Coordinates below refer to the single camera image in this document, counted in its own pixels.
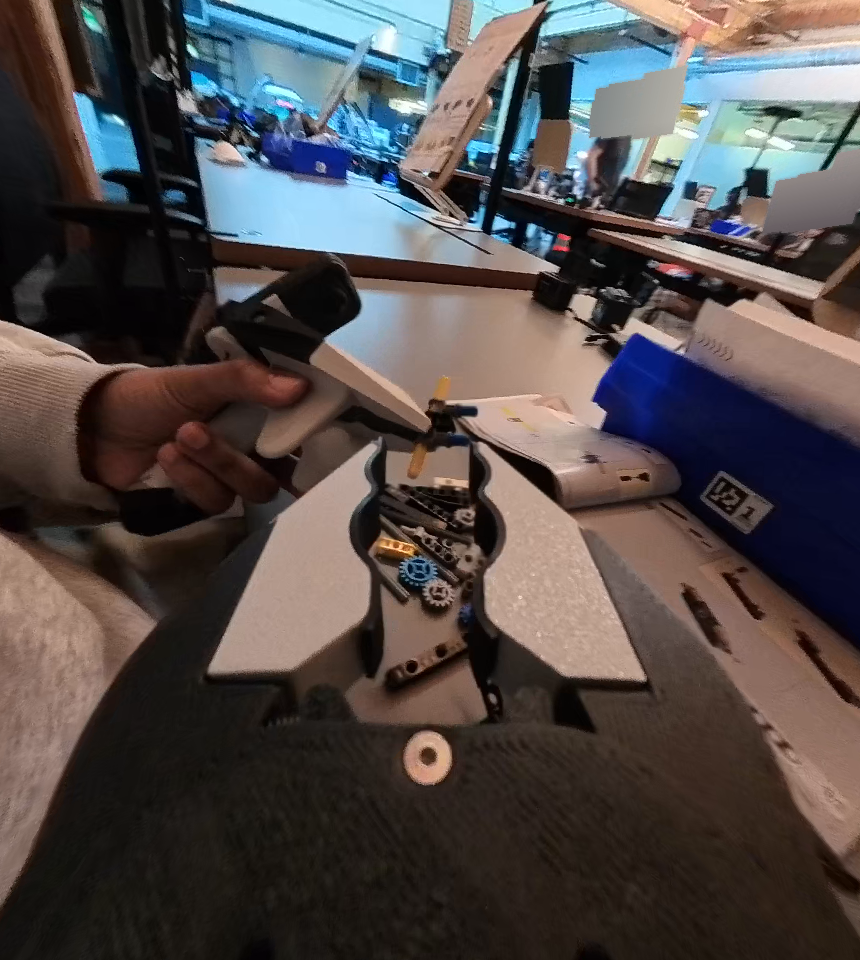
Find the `dark grey lego beam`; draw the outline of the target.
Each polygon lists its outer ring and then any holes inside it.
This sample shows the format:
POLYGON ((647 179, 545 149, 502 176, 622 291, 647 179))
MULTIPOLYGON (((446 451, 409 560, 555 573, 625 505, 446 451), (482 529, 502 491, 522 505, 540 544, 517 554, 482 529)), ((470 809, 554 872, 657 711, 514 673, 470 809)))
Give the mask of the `dark grey lego beam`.
POLYGON ((459 637, 437 643, 388 668, 384 678, 385 688, 391 692, 402 690, 454 662, 467 651, 466 641, 459 637))

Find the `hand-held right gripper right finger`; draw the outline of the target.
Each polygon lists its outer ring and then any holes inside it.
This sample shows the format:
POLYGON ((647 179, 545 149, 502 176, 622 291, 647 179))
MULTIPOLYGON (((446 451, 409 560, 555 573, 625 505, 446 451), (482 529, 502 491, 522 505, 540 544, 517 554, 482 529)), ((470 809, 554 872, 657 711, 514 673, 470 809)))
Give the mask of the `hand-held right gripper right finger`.
POLYGON ((642 690, 648 678, 580 525, 490 446, 470 449, 470 662, 484 694, 642 690))

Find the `black laptop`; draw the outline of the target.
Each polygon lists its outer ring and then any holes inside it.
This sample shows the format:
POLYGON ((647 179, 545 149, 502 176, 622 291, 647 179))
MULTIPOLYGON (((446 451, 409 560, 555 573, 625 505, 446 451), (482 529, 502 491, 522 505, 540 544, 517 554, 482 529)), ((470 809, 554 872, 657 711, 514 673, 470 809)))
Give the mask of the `black laptop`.
POLYGON ((630 177, 621 181, 607 210, 637 219, 653 220, 674 190, 672 183, 647 183, 630 177))

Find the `white box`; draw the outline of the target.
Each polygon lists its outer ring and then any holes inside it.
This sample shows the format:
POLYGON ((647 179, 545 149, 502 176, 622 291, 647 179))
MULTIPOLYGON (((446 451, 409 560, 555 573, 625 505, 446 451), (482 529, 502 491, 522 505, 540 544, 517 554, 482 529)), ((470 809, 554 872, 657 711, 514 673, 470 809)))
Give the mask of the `white box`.
POLYGON ((860 342, 754 301, 708 300, 685 355, 860 450, 860 342))

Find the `blue storage bin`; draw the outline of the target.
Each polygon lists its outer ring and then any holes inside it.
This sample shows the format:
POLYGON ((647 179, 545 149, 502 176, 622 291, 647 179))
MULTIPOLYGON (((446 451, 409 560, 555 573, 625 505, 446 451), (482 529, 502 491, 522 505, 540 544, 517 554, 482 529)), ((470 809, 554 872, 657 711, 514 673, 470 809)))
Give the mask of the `blue storage bin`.
POLYGON ((270 168, 304 177, 345 182, 352 152, 339 143, 293 138, 282 132, 265 132, 261 155, 270 168))

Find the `black office chair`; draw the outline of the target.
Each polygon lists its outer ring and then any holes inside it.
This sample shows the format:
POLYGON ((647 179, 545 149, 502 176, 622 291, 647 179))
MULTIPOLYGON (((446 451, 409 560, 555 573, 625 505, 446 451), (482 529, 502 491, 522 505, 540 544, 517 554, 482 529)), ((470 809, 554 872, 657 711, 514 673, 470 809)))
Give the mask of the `black office chair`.
POLYGON ((204 223, 163 206, 167 229, 158 231, 144 203, 50 199, 43 209, 63 227, 85 228, 89 245, 67 253, 47 283, 41 331, 175 354, 208 288, 204 223))

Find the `blue plastic bin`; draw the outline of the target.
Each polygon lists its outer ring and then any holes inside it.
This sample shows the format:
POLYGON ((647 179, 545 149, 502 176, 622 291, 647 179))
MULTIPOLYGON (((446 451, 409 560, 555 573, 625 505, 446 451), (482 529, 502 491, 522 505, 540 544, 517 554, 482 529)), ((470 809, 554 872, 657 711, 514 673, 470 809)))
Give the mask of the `blue plastic bin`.
POLYGON ((676 498, 860 650, 860 450, 635 335, 593 402, 669 459, 676 498))

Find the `long black lego beam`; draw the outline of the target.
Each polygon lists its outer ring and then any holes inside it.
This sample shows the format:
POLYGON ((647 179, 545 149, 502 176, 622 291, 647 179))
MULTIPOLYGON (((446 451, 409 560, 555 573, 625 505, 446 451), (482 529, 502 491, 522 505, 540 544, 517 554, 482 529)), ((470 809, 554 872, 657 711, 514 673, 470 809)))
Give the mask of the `long black lego beam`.
POLYGON ((381 494, 381 502, 388 514, 402 519, 411 526, 445 531, 452 534, 461 532, 452 523, 453 511, 472 506, 464 492, 434 486, 388 485, 381 494))

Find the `cardboard panel on stand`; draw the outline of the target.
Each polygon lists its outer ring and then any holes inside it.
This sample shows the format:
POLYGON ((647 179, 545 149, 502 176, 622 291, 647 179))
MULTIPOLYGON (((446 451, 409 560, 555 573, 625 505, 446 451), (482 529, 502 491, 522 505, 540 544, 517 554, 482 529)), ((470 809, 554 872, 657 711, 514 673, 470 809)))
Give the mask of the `cardboard panel on stand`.
POLYGON ((429 105, 418 136, 399 165, 401 182, 412 186, 432 210, 429 222, 458 230, 468 216, 445 194, 473 134, 492 109, 495 78, 524 40, 534 35, 548 2, 487 23, 461 55, 429 105))

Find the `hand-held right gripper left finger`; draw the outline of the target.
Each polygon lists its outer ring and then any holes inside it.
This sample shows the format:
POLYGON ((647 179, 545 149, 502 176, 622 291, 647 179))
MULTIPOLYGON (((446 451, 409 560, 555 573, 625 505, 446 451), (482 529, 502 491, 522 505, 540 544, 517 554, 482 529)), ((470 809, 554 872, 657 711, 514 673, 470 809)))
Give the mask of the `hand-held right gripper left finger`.
POLYGON ((350 689, 384 653, 379 533, 386 443, 376 439, 274 523, 207 677, 288 690, 350 689))

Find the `person's left hand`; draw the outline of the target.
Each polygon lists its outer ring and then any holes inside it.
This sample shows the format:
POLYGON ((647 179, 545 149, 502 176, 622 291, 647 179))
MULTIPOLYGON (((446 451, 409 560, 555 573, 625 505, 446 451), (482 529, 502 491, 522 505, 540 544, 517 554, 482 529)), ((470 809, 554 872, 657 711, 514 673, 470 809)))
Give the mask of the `person's left hand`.
POLYGON ((268 503, 277 479, 209 426, 231 404, 283 409, 309 384, 247 359, 207 366, 132 368, 100 381, 78 415, 77 449, 85 479, 127 491, 153 466, 207 515, 237 499, 268 503))

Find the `lego instruction booklet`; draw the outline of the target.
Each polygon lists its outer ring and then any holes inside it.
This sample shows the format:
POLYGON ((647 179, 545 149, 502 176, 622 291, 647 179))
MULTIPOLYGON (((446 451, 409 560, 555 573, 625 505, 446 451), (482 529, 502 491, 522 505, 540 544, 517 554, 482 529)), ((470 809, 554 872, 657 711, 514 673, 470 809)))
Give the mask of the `lego instruction booklet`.
POLYGON ((655 449, 588 426, 561 396, 523 394, 472 400, 463 430, 489 444, 567 511, 666 498, 681 486, 655 449))

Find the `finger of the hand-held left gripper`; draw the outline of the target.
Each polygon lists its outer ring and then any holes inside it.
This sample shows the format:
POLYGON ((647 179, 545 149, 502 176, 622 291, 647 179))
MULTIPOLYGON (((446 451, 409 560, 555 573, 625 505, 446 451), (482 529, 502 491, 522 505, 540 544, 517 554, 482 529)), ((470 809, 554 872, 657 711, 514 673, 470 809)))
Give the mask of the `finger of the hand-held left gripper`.
POLYGON ((349 390, 354 406, 417 435, 430 429, 430 418, 403 388, 337 346, 320 346, 320 370, 349 390))

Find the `yellow blue lego axle assembly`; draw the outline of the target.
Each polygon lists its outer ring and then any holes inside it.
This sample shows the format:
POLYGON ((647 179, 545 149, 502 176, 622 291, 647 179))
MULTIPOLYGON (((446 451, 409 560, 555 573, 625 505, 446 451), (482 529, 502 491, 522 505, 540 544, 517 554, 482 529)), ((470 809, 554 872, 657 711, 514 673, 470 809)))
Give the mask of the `yellow blue lego axle assembly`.
POLYGON ((411 480, 418 479, 423 473, 431 453, 441 449, 465 449, 472 445, 472 439, 461 432, 460 423, 474 419, 479 414, 479 407, 469 403, 450 403, 450 389, 450 378, 439 378, 426 410, 429 429, 413 445, 407 469, 407 477, 411 480))

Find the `person's left forearm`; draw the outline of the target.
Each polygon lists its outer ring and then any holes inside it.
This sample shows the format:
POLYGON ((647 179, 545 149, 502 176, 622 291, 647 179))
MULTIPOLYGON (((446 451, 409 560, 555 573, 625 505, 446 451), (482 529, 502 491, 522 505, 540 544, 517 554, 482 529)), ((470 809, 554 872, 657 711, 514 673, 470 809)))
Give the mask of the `person's left forearm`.
POLYGON ((97 363, 73 346, 0 321, 0 510, 117 511, 112 494, 81 472, 78 415, 92 389, 137 368, 97 363))

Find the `person's grey hoodie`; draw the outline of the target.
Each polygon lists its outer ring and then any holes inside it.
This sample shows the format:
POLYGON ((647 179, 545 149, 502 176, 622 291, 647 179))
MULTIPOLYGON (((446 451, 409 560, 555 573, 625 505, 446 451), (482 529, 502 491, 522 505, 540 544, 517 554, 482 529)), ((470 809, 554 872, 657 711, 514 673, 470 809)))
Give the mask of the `person's grey hoodie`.
POLYGON ((0 906, 84 727, 154 624, 92 571, 0 531, 0 906))

